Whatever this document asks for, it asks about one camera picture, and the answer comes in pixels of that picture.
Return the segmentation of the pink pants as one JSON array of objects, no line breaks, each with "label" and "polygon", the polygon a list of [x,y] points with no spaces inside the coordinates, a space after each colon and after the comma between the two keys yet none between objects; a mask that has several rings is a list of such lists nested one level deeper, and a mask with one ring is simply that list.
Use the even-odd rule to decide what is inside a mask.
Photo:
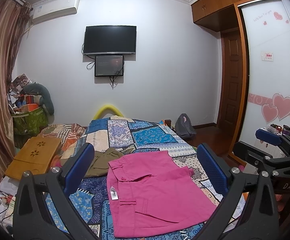
[{"label": "pink pants", "polygon": [[167,151],[133,153],[109,161],[108,198],[117,238],[142,238],[207,221],[216,206]]}]

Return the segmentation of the wooden lap desk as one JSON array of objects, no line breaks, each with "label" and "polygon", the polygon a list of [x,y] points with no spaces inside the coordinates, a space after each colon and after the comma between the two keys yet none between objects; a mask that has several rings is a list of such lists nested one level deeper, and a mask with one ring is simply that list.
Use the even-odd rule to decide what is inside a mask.
[{"label": "wooden lap desk", "polygon": [[20,180],[24,171],[30,171],[33,175],[46,173],[60,146],[60,138],[30,138],[16,154],[5,175]]}]

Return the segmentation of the olive green garment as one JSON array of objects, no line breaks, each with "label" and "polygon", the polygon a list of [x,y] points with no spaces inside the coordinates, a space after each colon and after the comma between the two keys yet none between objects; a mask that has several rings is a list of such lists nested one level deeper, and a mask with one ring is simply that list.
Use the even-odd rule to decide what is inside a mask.
[{"label": "olive green garment", "polygon": [[95,151],[95,156],[89,169],[84,175],[84,178],[94,178],[106,176],[108,174],[108,162],[119,159],[123,154],[118,152],[115,148],[108,148],[104,152]]}]

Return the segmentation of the brown wooden door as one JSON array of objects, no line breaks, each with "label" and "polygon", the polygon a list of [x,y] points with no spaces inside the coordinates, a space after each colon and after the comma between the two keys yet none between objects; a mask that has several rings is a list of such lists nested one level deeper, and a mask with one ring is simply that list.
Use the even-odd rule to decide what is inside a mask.
[{"label": "brown wooden door", "polygon": [[226,133],[234,133],[242,93],[242,44],[238,29],[221,33],[222,42],[222,90],[218,115],[218,127]]}]

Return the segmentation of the orange striped blanket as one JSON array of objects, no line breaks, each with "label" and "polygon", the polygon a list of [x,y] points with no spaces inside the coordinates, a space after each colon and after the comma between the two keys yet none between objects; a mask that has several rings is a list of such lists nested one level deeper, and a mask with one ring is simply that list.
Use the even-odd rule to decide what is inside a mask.
[{"label": "orange striped blanket", "polygon": [[60,138],[60,161],[64,164],[74,154],[78,140],[85,134],[86,128],[79,124],[50,125],[37,135],[37,137]]}]

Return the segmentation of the green storage bag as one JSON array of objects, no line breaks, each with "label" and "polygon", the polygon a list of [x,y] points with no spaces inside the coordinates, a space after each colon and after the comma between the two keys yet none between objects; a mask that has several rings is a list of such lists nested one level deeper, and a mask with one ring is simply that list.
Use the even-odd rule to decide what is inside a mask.
[{"label": "green storage bag", "polygon": [[12,115],[12,120],[16,135],[36,136],[48,126],[48,118],[42,107],[27,113]]}]

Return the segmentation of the grey backpack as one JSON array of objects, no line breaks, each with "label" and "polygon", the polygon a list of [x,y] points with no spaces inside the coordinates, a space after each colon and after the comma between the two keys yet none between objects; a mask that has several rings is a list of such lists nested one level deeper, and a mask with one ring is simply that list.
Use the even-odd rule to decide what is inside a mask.
[{"label": "grey backpack", "polygon": [[175,123],[175,133],[183,140],[192,139],[197,134],[187,114],[182,113]]}]

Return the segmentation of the white wardrobe sliding door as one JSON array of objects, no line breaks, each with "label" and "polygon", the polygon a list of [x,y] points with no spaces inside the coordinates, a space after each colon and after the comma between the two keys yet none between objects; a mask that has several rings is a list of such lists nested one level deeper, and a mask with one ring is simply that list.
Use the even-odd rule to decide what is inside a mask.
[{"label": "white wardrobe sliding door", "polygon": [[240,6],[248,42],[248,102],[240,140],[274,157],[283,153],[256,139],[259,128],[290,128],[290,0]]}]

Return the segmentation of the yellow foam headboard pad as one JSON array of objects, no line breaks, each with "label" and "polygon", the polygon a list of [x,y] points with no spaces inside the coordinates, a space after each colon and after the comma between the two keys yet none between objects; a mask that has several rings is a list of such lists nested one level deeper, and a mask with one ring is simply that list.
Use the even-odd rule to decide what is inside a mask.
[{"label": "yellow foam headboard pad", "polygon": [[96,111],[93,117],[93,120],[101,119],[103,116],[105,116],[108,113],[112,115],[124,117],[124,115],[121,113],[121,111],[118,110],[117,107],[115,107],[114,105],[106,104]]}]

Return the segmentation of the grey green long pillow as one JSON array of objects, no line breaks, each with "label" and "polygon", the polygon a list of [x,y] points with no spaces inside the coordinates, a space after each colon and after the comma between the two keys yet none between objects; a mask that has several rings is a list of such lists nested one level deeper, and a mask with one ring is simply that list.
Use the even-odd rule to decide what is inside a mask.
[{"label": "grey green long pillow", "polygon": [[39,83],[29,83],[21,90],[22,94],[39,96],[38,104],[44,106],[49,115],[54,115],[54,105],[46,87]]}]

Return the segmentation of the wooden overhead cabinets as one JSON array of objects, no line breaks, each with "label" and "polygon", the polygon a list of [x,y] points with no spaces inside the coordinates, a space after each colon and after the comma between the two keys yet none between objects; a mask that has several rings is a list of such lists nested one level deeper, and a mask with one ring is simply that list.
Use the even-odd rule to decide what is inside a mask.
[{"label": "wooden overhead cabinets", "polygon": [[198,0],[192,7],[194,24],[215,32],[238,27],[234,4],[244,0]]}]

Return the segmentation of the white air conditioner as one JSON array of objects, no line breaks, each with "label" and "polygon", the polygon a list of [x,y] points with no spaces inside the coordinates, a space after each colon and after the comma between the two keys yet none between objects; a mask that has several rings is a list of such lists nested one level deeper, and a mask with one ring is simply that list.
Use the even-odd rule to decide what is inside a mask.
[{"label": "white air conditioner", "polygon": [[74,15],[78,12],[80,0],[55,0],[35,8],[32,22],[39,24],[55,18]]}]

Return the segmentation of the small black wall monitor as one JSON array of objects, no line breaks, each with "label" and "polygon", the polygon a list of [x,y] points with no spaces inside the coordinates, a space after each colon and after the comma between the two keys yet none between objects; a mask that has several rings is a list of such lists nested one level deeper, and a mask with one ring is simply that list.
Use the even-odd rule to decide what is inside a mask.
[{"label": "small black wall monitor", "polygon": [[95,56],[95,77],[114,77],[124,74],[123,55]]}]

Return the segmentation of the black wall television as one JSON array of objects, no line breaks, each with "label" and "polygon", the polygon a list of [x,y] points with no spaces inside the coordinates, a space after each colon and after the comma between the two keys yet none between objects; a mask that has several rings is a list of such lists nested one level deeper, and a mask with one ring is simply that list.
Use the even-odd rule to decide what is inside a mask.
[{"label": "black wall television", "polygon": [[94,25],[85,29],[83,54],[135,54],[137,27],[132,25]]}]

